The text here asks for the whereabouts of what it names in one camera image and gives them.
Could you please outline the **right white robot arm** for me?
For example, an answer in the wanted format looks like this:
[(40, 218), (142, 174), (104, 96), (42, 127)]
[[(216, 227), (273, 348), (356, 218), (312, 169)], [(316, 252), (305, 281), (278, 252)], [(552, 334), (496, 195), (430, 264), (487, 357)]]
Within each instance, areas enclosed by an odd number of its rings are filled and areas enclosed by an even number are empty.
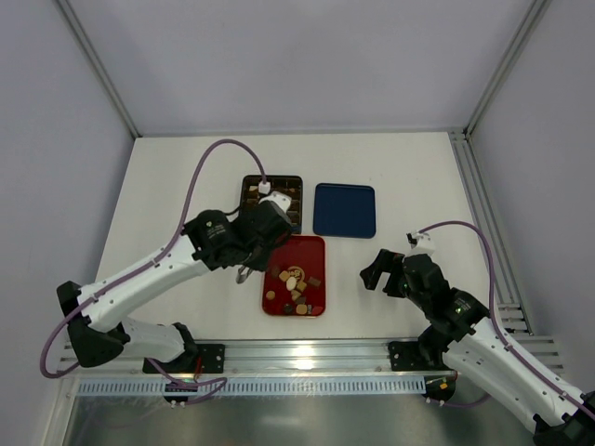
[(570, 385), (496, 329), (488, 308), (451, 286), (429, 255), (380, 250), (360, 273), (364, 288), (375, 290), (383, 274), (384, 293), (411, 301), (430, 323), (414, 341), (389, 343), (392, 369), (461, 372), (513, 413), (534, 444), (593, 444), (593, 393)]

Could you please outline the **white oval chocolate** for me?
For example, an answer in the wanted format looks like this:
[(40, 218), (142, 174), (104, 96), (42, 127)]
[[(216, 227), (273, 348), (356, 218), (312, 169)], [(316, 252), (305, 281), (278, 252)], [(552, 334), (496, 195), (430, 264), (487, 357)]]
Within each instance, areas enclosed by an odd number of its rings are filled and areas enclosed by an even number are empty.
[(287, 279), (287, 281), (285, 282), (286, 289), (288, 291), (294, 290), (297, 286), (297, 283), (298, 283), (298, 281), (297, 281), (296, 277), (289, 277)]

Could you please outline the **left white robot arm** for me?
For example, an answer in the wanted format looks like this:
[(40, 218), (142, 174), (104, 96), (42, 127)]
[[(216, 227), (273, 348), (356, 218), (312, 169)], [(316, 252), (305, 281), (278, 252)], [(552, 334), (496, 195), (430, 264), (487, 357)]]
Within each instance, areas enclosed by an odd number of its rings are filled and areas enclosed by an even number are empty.
[(62, 284), (57, 294), (78, 364), (94, 368), (128, 357), (142, 358), (146, 373), (190, 372), (200, 349), (184, 324), (136, 321), (130, 313), (217, 269), (237, 268), (238, 283), (266, 270), (273, 252), (291, 235), (290, 204), (275, 192), (235, 219), (205, 210), (183, 224), (168, 245), (121, 273), (85, 286)]

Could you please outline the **red lacquer tray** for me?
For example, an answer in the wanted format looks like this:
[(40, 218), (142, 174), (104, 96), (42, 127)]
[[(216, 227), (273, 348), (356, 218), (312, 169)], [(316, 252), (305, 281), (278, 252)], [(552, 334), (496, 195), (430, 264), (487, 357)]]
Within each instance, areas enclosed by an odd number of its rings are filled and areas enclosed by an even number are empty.
[[(326, 245), (322, 237), (312, 235), (294, 235), (287, 243), (276, 249), (264, 274), (261, 308), (265, 314), (274, 317), (317, 318), (326, 310)], [(277, 266), (281, 272), (286, 270), (290, 277), (297, 278), (297, 286), (288, 291), (279, 275), (271, 275), (271, 269)], [(309, 277), (322, 281), (319, 287), (307, 283)], [(266, 293), (274, 291), (273, 300), (266, 298)], [(283, 312), (284, 304), (293, 304), (294, 311)], [(308, 313), (296, 314), (296, 306), (305, 304)]]

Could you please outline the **dark blue box lid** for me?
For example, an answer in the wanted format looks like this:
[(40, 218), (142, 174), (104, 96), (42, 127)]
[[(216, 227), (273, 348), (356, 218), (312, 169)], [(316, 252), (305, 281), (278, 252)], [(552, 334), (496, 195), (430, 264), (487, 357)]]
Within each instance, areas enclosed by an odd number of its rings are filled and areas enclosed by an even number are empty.
[(375, 190), (365, 185), (319, 183), (314, 192), (312, 229), (320, 236), (374, 238)]

